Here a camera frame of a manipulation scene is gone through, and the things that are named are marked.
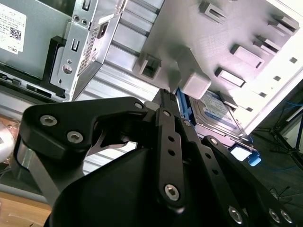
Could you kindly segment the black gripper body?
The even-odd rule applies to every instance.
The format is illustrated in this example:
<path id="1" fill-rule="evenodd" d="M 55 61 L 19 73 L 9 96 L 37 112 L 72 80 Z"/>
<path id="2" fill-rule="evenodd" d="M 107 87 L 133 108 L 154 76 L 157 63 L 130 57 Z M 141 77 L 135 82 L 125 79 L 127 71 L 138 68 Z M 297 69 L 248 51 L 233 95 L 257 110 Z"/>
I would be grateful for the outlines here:
<path id="1" fill-rule="evenodd" d="M 63 190 L 51 227 L 234 227 L 180 151 L 141 148 Z"/>

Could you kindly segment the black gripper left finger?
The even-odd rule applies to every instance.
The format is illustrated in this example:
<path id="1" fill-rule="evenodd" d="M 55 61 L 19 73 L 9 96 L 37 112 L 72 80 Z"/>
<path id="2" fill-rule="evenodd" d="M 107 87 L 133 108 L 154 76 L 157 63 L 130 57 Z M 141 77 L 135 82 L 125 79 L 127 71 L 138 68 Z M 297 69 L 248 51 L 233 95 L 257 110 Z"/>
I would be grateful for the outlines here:
<path id="1" fill-rule="evenodd" d="M 35 105 L 25 110 L 14 158 L 52 208 L 64 189 L 133 150 L 181 151 L 174 94 Z"/>

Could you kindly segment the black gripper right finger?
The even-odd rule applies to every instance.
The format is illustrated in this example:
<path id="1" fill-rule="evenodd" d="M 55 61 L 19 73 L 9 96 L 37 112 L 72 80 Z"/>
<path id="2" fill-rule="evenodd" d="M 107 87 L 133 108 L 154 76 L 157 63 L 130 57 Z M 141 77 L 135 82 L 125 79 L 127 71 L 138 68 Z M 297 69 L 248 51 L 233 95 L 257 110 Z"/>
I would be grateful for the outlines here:
<path id="1" fill-rule="evenodd" d="M 291 213 L 213 136 L 200 139 L 180 117 L 186 167 L 187 226 L 296 227 Z"/>

